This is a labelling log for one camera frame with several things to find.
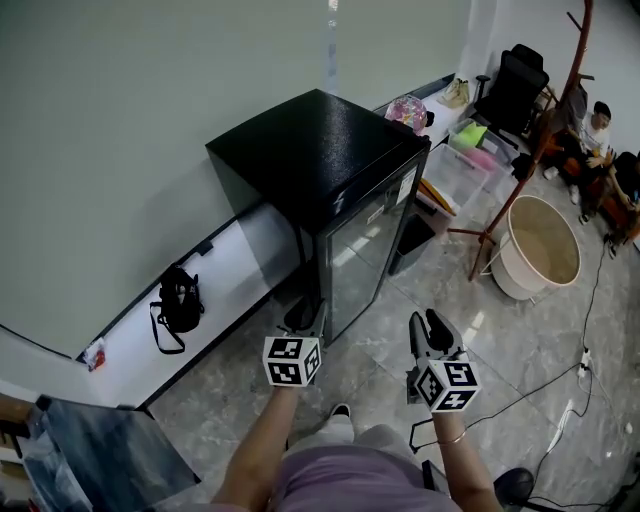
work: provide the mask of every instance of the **bracelet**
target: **bracelet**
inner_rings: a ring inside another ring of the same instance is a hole
[[[460,434],[458,437],[456,437],[453,441],[446,441],[444,443],[441,443],[440,441],[438,441],[438,444],[440,446],[448,446],[450,444],[456,444],[456,443],[459,443],[462,440],[462,438],[466,435],[467,435],[467,429],[465,428],[464,432]]]

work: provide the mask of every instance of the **person sitting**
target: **person sitting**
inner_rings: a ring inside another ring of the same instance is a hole
[[[625,151],[609,167],[604,178],[604,191],[600,197],[587,203],[580,222],[586,224],[596,214],[604,201],[613,197],[622,208],[627,210],[629,222],[626,226],[617,227],[608,236],[609,254],[616,256],[616,251],[638,224],[640,214],[640,153],[634,155]]]
[[[544,177],[548,180],[555,178],[563,169],[569,158],[575,158],[580,164],[579,176],[563,173],[569,183],[571,202],[580,202],[580,188],[587,187],[603,173],[603,164],[606,161],[609,150],[609,124],[611,123],[611,110],[609,107],[597,101],[593,107],[593,113],[587,113],[578,132],[567,128],[556,139],[556,145],[564,148],[558,152],[554,165],[544,171]]]

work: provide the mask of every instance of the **purple shirt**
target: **purple shirt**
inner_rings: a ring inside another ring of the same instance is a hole
[[[244,510],[212,507],[215,512]],[[423,487],[416,466],[357,445],[309,448],[284,459],[269,510],[460,512],[448,496]]]

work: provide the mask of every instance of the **white shirt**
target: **white shirt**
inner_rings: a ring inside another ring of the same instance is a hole
[[[597,152],[598,156],[604,158],[607,156],[607,151],[609,151],[609,129],[595,130],[591,124],[592,116],[593,112],[587,112],[580,124],[580,133],[578,135],[580,135],[582,152]]]

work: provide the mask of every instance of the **pink bag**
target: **pink bag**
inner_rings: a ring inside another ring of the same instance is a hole
[[[405,95],[389,103],[384,117],[410,126],[417,134],[427,124],[427,109],[415,96]]]

